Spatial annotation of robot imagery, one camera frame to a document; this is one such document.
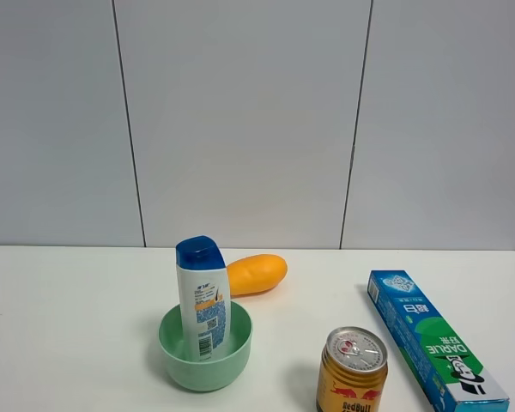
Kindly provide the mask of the gold Red Bull can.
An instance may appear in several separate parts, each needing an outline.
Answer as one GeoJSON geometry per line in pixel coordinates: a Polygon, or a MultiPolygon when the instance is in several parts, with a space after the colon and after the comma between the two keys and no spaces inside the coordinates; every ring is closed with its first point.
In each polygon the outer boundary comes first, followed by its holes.
{"type": "Polygon", "coordinates": [[[388,374],[387,359],[386,346],[369,330],[334,329],[321,353],[317,410],[377,411],[388,374]]]}

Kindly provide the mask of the orange mango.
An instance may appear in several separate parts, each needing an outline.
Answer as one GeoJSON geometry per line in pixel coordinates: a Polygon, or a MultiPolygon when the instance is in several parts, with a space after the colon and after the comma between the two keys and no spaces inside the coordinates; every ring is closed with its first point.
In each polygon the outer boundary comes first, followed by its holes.
{"type": "Polygon", "coordinates": [[[280,256],[259,254],[241,258],[227,266],[231,296],[261,294],[275,288],[288,273],[280,256]]]}

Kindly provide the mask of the blue green toothpaste box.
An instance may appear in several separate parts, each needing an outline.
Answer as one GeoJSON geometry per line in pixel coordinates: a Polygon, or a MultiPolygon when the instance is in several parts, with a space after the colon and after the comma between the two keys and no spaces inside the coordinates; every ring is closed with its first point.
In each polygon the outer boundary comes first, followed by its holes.
{"type": "Polygon", "coordinates": [[[373,270],[367,292],[434,410],[509,409],[509,396],[406,271],[373,270]]]}

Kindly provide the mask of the green plastic bowl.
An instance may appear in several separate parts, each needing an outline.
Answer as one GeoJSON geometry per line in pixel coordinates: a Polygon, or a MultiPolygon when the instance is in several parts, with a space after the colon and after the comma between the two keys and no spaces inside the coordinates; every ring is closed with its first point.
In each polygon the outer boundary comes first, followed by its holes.
{"type": "Polygon", "coordinates": [[[185,356],[181,311],[171,308],[158,328],[158,342],[165,356],[165,371],[189,391],[207,392],[224,388],[244,371],[251,352],[253,324],[247,310],[231,303],[231,330],[227,353],[217,360],[189,361],[185,356]]]}

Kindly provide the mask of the white blue-capped shampoo bottle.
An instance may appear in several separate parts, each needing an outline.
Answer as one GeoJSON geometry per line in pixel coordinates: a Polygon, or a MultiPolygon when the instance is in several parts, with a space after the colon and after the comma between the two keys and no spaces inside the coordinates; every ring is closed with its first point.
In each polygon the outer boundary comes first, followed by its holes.
{"type": "Polygon", "coordinates": [[[213,361],[227,354],[231,323],[227,266],[208,236],[176,245],[176,270],[185,353],[189,361],[213,361]]]}

